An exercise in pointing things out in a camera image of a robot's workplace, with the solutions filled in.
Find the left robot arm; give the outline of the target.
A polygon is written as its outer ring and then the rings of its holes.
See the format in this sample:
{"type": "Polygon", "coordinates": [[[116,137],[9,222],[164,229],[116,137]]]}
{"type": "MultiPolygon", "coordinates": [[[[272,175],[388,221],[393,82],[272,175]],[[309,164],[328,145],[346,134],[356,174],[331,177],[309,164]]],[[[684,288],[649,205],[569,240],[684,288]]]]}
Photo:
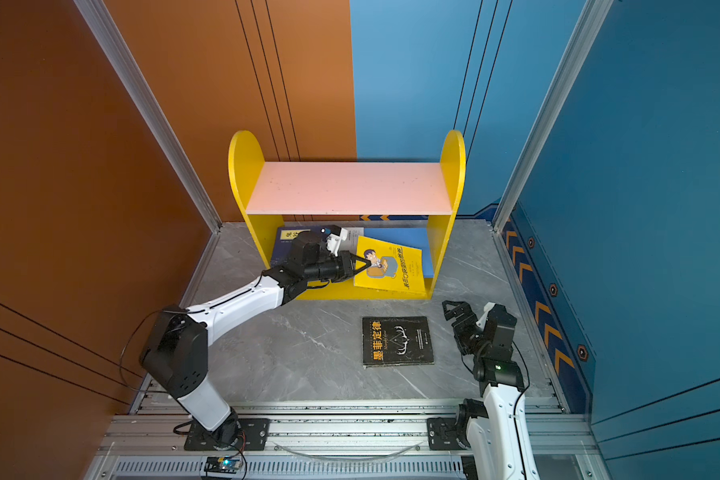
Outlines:
{"type": "Polygon", "coordinates": [[[245,286],[203,304],[167,307],[157,314],[140,364],[215,447],[234,447],[241,427],[237,413],[209,379],[210,346],[244,322],[308,290],[350,280],[371,267],[370,260],[341,248],[346,238],[339,227],[301,232],[283,263],[262,271],[245,286]]]}

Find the yellow pink blue bookshelf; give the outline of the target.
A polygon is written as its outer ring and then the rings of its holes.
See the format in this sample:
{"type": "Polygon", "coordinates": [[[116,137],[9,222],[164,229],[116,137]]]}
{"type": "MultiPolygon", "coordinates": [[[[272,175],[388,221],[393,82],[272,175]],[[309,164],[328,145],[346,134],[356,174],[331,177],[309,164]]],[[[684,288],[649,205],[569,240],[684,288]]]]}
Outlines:
{"type": "Polygon", "coordinates": [[[463,135],[450,131],[432,162],[279,162],[249,131],[228,149],[231,190],[266,266],[287,215],[426,216],[433,272],[441,270],[466,177],[463,135]]]}

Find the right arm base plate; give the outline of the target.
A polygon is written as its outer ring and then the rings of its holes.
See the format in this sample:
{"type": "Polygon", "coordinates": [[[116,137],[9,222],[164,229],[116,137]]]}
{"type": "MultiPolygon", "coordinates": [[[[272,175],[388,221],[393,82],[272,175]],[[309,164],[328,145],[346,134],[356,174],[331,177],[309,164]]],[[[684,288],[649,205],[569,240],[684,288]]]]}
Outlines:
{"type": "Polygon", "coordinates": [[[427,440],[433,451],[469,450],[463,428],[455,418],[431,417],[426,420],[427,440]]]}

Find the left green circuit board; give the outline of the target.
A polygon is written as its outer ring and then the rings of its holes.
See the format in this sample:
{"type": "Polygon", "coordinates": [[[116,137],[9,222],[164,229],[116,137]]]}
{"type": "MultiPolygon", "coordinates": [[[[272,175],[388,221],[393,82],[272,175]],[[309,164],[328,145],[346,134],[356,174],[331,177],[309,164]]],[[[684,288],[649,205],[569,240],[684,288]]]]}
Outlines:
{"type": "Polygon", "coordinates": [[[207,457],[203,467],[203,474],[214,478],[241,478],[243,473],[244,462],[240,457],[207,457]]]}

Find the aluminium front rail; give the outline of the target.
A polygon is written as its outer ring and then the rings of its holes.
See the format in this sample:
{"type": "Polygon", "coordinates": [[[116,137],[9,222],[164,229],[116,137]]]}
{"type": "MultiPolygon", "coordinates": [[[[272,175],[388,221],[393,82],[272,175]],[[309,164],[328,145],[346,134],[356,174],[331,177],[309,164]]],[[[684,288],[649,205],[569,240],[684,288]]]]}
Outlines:
{"type": "MultiPolygon", "coordinates": [[[[263,451],[185,451],[188,417],[165,394],[114,418],[87,470],[90,479],[478,479],[471,450],[433,451],[426,420],[457,416],[455,399],[248,402],[240,419],[268,418],[263,451]],[[207,457],[244,462],[241,478],[203,474],[207,457]]],[[[529,398],[526,418],[538,479],[605,479],[581,415],[553,397],[529,398]]]]}

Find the white book with dark bars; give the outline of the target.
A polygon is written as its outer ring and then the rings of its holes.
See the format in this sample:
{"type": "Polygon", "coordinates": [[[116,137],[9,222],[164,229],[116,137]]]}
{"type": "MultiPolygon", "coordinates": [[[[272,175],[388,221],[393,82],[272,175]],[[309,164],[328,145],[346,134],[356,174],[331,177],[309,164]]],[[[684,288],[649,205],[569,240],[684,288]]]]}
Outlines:
{"type": "Polygon", "coordinates": [[[363,235],[363,227],[341,227],[338,233],[338,236],[342,241],[355,241],[358,237],[363,235]]]}

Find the yellow cartoon cover book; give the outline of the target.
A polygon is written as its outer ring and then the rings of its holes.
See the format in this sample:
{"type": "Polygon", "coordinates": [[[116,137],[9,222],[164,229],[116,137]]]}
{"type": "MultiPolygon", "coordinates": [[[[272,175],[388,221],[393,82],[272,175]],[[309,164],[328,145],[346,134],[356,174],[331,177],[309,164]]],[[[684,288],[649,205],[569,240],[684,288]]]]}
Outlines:
{"type": "Polygon", "coordinates": [[[404,295],[426,293],[420,249],[360,236],[355,254],[361,258],[356,266],[362,268],[353,278],[355,287],[404,295]]]}

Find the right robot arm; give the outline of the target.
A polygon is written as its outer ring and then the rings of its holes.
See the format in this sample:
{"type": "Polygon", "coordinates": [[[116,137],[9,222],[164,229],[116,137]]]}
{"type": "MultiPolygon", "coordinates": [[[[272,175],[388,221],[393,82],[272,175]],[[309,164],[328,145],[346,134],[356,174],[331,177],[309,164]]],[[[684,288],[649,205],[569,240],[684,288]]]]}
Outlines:
{"type": "Polygon", "coordinates": [[[459,406],[457,435],[471,450],[478,479],[538,479],[526,420],[529,380],[526,363],[516,362],[517,319],[505,306],[488,302],[478,315],[464,301],[442,302],[461,356],[470,356],[468,370],[478,383],[480,398],[459,406]]]}

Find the black book yellow title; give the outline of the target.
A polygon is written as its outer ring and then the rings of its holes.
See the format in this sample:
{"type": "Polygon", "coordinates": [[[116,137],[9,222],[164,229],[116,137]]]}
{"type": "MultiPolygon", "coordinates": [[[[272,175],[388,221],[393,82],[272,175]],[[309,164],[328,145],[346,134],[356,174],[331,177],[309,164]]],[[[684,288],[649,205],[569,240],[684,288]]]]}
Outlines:
{"type": "Polygon", "coordinates": [[[363,317],[364,367],[431,365],[434,351],[428,319],[413,317],[363,317]]]}

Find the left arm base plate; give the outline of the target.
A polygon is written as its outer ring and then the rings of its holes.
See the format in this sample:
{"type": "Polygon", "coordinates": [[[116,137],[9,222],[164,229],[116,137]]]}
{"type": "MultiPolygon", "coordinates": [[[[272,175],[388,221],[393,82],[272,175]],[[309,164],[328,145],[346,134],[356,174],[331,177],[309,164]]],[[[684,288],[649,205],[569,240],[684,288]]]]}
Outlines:
{"type": "Polygon", "coordinates": [[[270,429],[268,418],[228,419],[217,430],[208,431],[196,420],[189,423],[185,451],[248,451],[265,449],[270,429]]]}

